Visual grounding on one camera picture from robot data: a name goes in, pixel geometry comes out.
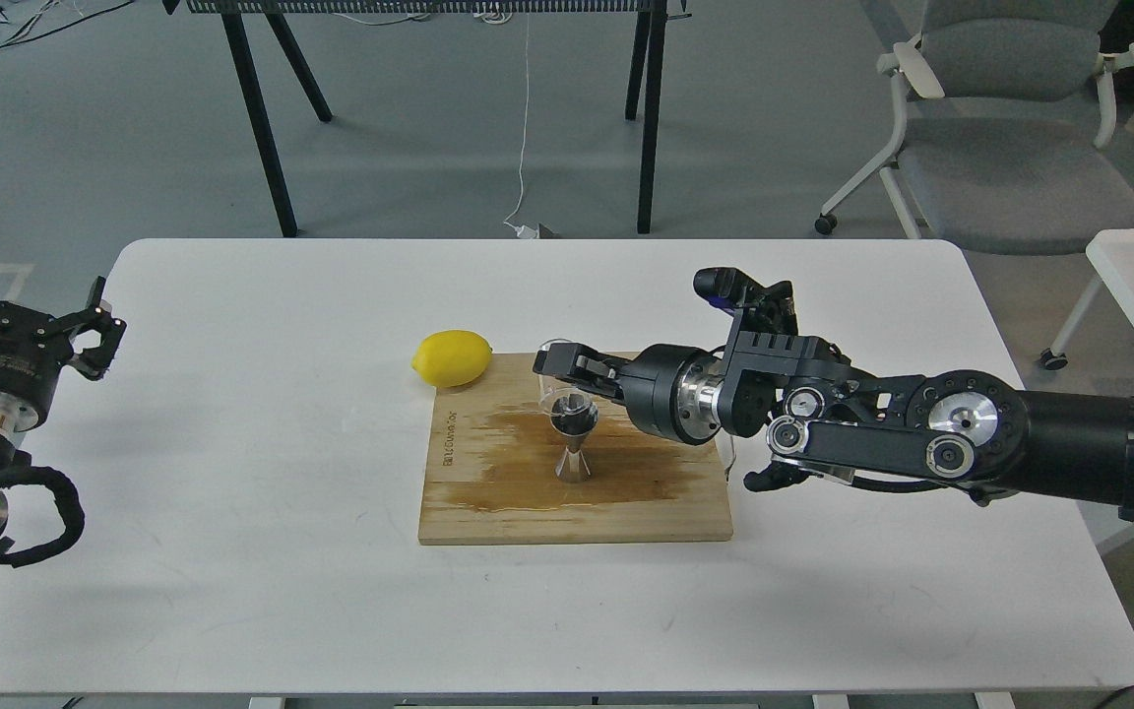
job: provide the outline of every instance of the power adapter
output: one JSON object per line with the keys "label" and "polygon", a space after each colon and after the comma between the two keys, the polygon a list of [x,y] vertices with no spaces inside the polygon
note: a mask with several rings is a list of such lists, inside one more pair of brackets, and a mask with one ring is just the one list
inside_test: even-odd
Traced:
{"label": "power adapter", "polygon": [[517,238],[558,238],[558,234],[549,230],[545,225],[536,225],[530,228],[527,225],[518,225],[514,228],[514,236]]}

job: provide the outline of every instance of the jigger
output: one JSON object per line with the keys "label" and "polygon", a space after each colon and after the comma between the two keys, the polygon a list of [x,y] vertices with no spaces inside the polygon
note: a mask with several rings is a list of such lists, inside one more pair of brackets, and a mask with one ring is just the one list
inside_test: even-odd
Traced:
{"label": "jigger", "polygon": [[589,463],[581,450],[585,439],[598,427],[598,405],[583,391],[567,390],[549,405],[549,422],[561,432],[567,447],[558,458],[555,475],[558,480],[577,483],[589,480]]}

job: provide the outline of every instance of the office chair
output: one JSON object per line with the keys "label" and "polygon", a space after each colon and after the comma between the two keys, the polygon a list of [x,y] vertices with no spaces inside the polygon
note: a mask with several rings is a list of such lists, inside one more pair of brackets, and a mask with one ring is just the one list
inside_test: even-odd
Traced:
{"label": "office chair", "polygon": [[[1116,126],[1112,73],[1129,52],[1099,52],[1098,31],[1117,0],[928,0],[921,32],[891,47],[877,70],[890,77],[895,129],[820,208],[814,228],[830,235],[832,210],[877,175],[908,238],[922,238],[908,196],[931,236],[1005,255],[1078,254],[1102,229],[1134,228],[1134,192],[1100,149]],[[1074,125],[1007,117],[909,118],[908,102],[943,98],[1059,101],[1097,82],[1094,138]],[[1100,290],[1093,278],[1041,354],[1065,366],[1066,343]]]}

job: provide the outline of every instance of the lemon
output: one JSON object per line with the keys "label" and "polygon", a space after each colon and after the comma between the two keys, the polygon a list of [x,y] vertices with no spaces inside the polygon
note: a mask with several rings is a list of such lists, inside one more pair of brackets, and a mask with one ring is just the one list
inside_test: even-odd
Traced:
{"label": "lemon", "polygon": [[483,337],[465,329],[446,329],[418,345],[409,366],[431,386],[462,386],[482,375],[491,360],[492,347]]}

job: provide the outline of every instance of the wooden object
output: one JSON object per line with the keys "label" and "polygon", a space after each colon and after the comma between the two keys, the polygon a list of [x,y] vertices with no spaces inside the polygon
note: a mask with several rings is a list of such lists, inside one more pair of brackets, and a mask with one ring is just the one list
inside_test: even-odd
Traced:
{"label": "wooden object", "polygon": [[585,440],[593,476],[564,483],[564,440],[536,407],[532,354],[496,354],[484,377],[437,393],[421,543],[725,541],[734,535],[725,467],[712,444],[638,431],[598,399]]}

